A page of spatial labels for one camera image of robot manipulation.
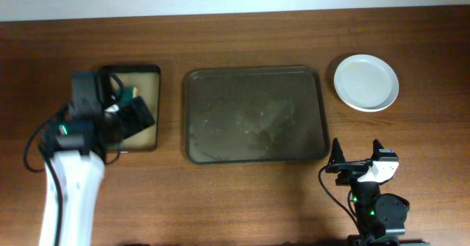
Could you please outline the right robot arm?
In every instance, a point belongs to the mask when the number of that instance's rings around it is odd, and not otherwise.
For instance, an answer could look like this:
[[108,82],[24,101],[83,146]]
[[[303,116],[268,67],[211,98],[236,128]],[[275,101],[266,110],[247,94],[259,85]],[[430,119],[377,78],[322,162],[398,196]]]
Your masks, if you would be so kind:
[[398,195],[380,191],[380,186],[396,173],[399,158],[379,140],[373,141],[372,148],[370,158],[348,162],[335,138],[328,163],[320,172],[336,174],[335,185],[350,188],[346,206],[327,193],[346,211],[358,230],[347,238],[349,245],[399,245],[399,237],[405,234],[410,203]]

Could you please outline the green and yellow sponge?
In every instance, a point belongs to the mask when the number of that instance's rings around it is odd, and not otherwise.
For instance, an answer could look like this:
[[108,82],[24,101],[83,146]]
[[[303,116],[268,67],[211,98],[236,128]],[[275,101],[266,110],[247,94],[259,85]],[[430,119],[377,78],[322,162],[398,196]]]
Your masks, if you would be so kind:
[[138,89],[136,87],[124,87],[118,89],[115,93],[116,104],[125,104],[138,96]]

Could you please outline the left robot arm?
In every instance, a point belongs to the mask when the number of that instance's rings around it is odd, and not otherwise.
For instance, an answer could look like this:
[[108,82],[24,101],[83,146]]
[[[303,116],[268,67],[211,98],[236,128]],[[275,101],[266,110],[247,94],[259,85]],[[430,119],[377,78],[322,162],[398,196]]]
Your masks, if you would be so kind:
[[72,92],[38,145],[46,173],[40,245],[90,245],[107,151],[156,122],[115,73],[76,73]]

